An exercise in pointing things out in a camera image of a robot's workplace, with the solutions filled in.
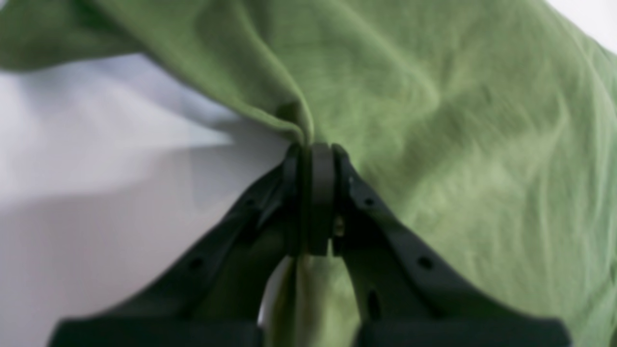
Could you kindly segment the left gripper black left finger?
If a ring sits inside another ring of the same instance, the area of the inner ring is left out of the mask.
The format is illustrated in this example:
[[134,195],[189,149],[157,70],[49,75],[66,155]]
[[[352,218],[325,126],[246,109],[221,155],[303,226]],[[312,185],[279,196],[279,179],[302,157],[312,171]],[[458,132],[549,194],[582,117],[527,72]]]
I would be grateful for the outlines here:
[[303,151],[256,180],[159,278],[88,318],[61,321],[51,347],[262,347],[270,275],[300,252]]

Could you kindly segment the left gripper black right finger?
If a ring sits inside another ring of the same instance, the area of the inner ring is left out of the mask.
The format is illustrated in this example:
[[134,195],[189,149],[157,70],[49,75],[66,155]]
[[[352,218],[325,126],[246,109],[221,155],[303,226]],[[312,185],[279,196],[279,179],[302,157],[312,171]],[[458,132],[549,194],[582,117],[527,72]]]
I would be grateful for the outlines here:
[[361,327],[355,347],[570,347],[557,319],[499,303],[404,226],[339,145],[308,154],[308,252],[341,257]]

